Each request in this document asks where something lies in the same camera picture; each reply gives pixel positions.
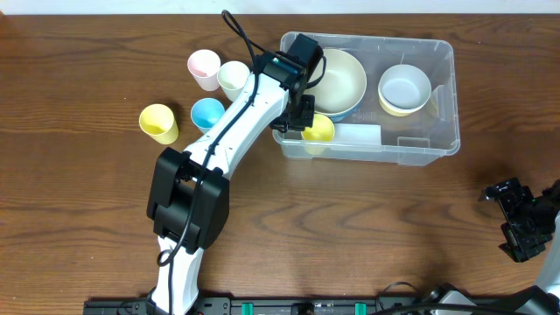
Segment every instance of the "blue cup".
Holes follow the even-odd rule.
[[[206,98],[192,105],[191,120],[205,134],[224,116],[225,112],[226,109],[221,105],[220,101]]]

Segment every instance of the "green tape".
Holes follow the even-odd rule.
[[[367,315],[368,314],[368,306],[365,303],[356,303],[355,304],[355,315]]]
[[[252,303],[243,303],[241,305],[241,315],[253,315],[253,312],[254,311]]]

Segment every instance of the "clear plastic container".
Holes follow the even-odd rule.
[[[286,33],[282,37],[280,49],[286,52],[298,34],[295,31]],[[338,123],[379,125],[381,141],[379,135],[372,132],[369,141],[369,134],[362,134],[355,140],[345,136],[344,140],[338,142],[314,143],[303,140],[300,132],[283,134],[274,130],[273,136],[282,146],[286,157],[339,158],[424,166],[459,150],[457,90],[453,48],[449,43],[435,39],[303,34],[317,40],[324,49],[336,48],[352,54],[363,65],[367,76],[366,93],[358,108]],[[382,74],[399,64],[420,68],[430,78],[432,88],[428,103],[405,117],[385,112],[379,104],[377,93]]]

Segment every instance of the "white bowl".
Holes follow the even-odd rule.
[[[385,111],[394,116],[406,116],[428,102],[431,84],[428,76],[417,67],[397,65],[381,76],[377,92]]]
[[[366,93],[366,71],[350,53],[339,49],[325,49],[325,76],[316,86],[306,90],[306,95],[315,96],[315,112],[334,121],[350,114],[358,106]],[[316,80],[323,72],[321,60],[309,82]]]

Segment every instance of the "wooden table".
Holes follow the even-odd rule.
[[[373,296],[395,281],[450,282],[474,294],[530,286],[544,255],[498,249],[485,186],[517,176],[535,194],[560,178],[560,22],[556,16],[251,16],[250,37],[277,49],[288,31],[449,41],[461,149],[426,167],[286,159],[270,131],[231,182],[231,213],[206,252],[199,287],[255,296]],[[164,146],[137,125],[164,102],[184,149],[200,136],[203,97],[186,70],[200,48],[249,63],[220,16],[2,17],[0,308],[78,314],[84,300],[156,285],[158,245],[145,215]]]

